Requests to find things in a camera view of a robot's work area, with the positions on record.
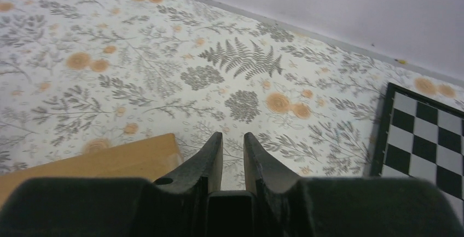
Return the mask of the brown cardboard express box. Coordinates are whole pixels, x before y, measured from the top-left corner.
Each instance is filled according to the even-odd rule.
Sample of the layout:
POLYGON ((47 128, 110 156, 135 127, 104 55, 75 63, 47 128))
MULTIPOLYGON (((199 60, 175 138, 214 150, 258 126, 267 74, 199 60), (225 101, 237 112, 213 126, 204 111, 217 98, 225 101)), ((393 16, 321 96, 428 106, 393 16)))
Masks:
POLYGON ((110 147, 92 140, 84 154, 1 176, 1 203, 24 181, 35 177, 142 177, 155 181, 184 161, 172 133, 110 147))

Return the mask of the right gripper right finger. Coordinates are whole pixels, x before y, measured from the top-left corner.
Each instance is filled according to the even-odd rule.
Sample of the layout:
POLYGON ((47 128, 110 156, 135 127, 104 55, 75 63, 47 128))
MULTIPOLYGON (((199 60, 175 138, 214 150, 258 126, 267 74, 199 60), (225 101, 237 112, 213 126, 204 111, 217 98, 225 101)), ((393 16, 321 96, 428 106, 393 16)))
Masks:
POLYGON ((301 177, 243 137, 254 236, 463 236, 444 195, 413 178, 301 177))

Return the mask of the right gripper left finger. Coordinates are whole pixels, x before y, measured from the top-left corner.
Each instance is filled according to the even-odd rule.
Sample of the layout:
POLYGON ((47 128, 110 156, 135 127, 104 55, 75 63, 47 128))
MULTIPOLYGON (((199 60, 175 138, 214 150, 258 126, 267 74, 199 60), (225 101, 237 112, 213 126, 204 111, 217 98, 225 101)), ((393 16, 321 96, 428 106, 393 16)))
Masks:
POLYGON ((215 132, 165 176, 32 178, 1 209, 1 236, 205 236, 206 199, 221 188, 223 135, 215 132))

